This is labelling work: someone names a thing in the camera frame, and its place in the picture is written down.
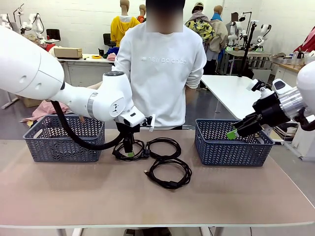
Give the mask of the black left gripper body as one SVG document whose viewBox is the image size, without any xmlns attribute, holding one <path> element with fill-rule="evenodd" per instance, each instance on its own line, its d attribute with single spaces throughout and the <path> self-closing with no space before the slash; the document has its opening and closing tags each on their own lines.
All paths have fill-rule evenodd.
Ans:
<svg viewBox="0 0 315 236">
<path fill-rule="evenodd" d="M 140 132 L 140 124 L 130 127 L 126 124 L 123 123 L 116 123 L 117 130 L 119 133 L 122 135 L 124 140 L 134 140 L 134 133 L 139 133 Z"/>
</svg>

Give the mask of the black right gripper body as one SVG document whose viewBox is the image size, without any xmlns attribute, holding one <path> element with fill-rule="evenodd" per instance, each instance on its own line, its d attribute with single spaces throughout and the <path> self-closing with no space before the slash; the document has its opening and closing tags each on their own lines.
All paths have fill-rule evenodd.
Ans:
<svg viewBox="0 0 315 236">
<path fill-rule="evenodd" d="M 275 127 L 290 121 L 290 118 L 282 110 L 276 94 L 257 100 L 252 107 L 259 116 L 258 123 L 260 125 Z"/>
</svg>

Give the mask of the person's left hand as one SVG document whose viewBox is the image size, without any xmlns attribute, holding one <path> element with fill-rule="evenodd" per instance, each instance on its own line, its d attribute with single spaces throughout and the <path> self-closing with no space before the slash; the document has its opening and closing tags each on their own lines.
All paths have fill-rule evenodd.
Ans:
<svg viewBox="0 0 315 236">
<path fill-rule="evenodd" d="M 185 96 L 186 96 L 186 104 L 190 104 L 195 98 L 195 88 L 190 88 L 185 86 Z"/>
</svg>

